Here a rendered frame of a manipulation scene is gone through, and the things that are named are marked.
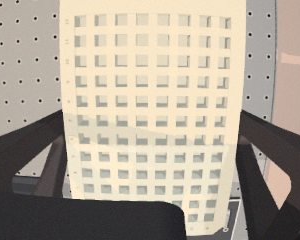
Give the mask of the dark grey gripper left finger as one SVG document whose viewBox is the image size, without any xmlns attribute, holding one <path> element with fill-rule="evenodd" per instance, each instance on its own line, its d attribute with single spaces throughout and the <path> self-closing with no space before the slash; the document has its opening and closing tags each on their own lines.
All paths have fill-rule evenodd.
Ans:
<svg viewBox="0 0 300 240">
<path fill-rule="evenodd" d="M 0 136 L 0 191 L 14 193 L 14 175 L 51 143 L 31 195 L 61 198 L 68 163 L 62 109 Z"/>
</svg>

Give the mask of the cream well plate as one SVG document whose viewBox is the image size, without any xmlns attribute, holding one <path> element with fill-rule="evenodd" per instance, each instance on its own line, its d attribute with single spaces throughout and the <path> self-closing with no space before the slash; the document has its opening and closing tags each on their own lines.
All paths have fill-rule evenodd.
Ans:
<svg viewBox="0 0 300 240">
<path fill-rule="evenodd" d="M 221 229 L 245 38 L 246 0 L 60 0 L 72 199 L 169 202 L 187 236 Z"/>
</svg>

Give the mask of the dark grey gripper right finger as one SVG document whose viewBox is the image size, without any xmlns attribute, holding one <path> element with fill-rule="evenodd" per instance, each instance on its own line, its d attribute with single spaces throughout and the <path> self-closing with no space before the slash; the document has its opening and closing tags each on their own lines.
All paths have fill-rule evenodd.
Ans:
<svg viewBox="0 0 300 240">
<path fill-rule="evenodd" d="M 251 143 L 291 180 L 291 190 L 280 210 Z M 241 109 L 235 162 L 248 240 L 296 240 L 300 235 L 300 135 Z"/>
</svg>

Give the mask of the grey flat base plate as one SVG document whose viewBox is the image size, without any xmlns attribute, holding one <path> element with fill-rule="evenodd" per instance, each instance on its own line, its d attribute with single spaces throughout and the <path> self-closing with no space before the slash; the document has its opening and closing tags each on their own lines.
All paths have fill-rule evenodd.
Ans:
<svg viewBox="0 0 300 240">
<path fill-rule="evenodd" d="M 0 0 L 0 136 L 62 109 L 60 0 Z M 246 0 L 242 110 L 273 124 L 278 0 Z M 52 143 L 23 167 L 40 177 Z M 232 197 L 241 204 L 232 240 L 248 240 L 236 164 Z"/>
</svg>

